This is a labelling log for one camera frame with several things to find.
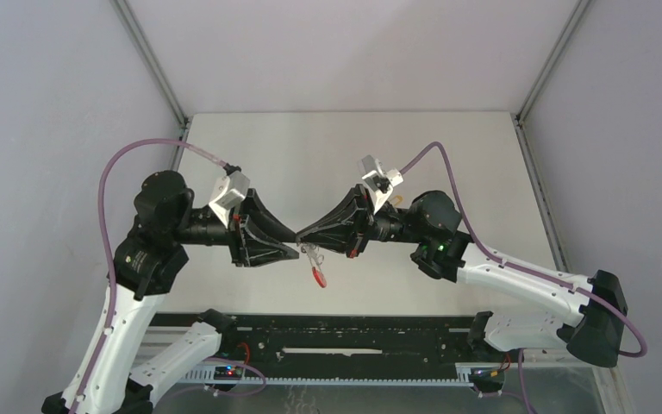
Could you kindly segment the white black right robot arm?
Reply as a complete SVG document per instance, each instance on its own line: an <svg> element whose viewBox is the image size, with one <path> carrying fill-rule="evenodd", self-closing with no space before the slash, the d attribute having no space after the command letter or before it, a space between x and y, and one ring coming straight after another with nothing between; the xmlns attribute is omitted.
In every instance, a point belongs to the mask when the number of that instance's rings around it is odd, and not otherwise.
<svg viewBox="0 0 662 414"><path fill-rule="evenodd" d="M326 216L300 230L297 240L348 258L369 242L411 243L416 248L410 259L428 277L490 288L539 307L528 315L480 311L466 338L477 360L499 351L553 348L594 366L616 366L624 354L621 317L628 312L617 276L603 270L593 276L558 273L507 256L496 259L458 229L461 220L443 191L426 191L408 208L385 204L376 210L368 191L357 185Z"/></svg>

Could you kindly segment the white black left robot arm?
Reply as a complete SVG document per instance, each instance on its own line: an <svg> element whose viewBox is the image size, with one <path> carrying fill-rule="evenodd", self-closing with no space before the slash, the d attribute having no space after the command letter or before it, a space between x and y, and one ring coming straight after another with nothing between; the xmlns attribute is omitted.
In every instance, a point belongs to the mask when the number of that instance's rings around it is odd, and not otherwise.
<svg viewBox="0 0 662 414"><path fill-rule="evenodd" d="M189 331L151 360L135 364L147 328L188 262L189 245L223 246L238 267L295 260L296 235L249 190L219 218L197 208L194 193L175 171L144 180L136 216L117 247L97 331L71 384L48 396L45 413L150 413L200 361L227 359L238 348L234 320L217 310L201 313Z"/></svg>

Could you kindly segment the red-handled metal key holder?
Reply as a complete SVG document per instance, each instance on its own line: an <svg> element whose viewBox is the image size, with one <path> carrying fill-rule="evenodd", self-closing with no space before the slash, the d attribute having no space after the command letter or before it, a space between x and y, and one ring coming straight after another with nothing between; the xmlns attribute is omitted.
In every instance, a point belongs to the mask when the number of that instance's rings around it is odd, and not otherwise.
<svg viewBox="0 0 662 414"><path fill-rule="evenodd" d="M299 247L309 260L311 272L315 282L321 288L326 288L328 286L328 282L322 271L324 256L321 254L319 247L315 244L306 242L300 243Z"/></svg>

